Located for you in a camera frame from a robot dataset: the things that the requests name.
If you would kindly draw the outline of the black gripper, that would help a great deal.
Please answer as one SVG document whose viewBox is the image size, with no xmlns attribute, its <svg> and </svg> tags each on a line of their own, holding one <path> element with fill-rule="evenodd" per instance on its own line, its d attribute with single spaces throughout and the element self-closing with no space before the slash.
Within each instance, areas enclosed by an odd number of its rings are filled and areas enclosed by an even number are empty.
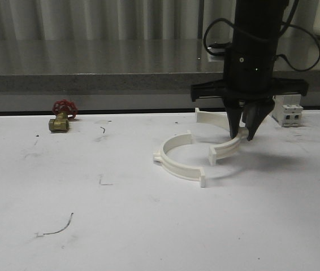
<svg viewBox="0 0 320 271">
<path fill-rule="evenodd" d="M 309 84 L 303 79 L 273 77 L 277 42 L 250 43 L 234 46 L 232 43 L 213 43 L 211 52 L 224 55 L 223 78 L 191 86 L 191 100 L 205 98 L 230 98 L 235 100 L 259 100 L 282 94 L 305 96 Z M 265 119 L 274 109 L 274 101 L 254 101 L 245 106 L 239 103 L 224 103 L 230 137 L 239 132 L 240 119 L 248 130 L 247 140 L 251 141 Z"/>
</svg>

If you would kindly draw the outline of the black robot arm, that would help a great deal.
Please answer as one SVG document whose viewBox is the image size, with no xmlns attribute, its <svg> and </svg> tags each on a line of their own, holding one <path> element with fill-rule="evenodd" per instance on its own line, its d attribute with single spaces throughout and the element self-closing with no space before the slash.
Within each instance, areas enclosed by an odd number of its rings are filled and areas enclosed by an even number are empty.
<svg viewBox="0 0 320 271">
<path fill-rule="evenodd" d="M 264 118 L 274 109 L 273 96 L 308 92 L 302 79 L 273 77 L 282 18 L 288 1 L 237 1 L 233 38 L 225 50 L 223 77 L 191 86 L 191 99 L 220 97 L 231 138 L 243 122 L 253 139 Z"/>
</svg>

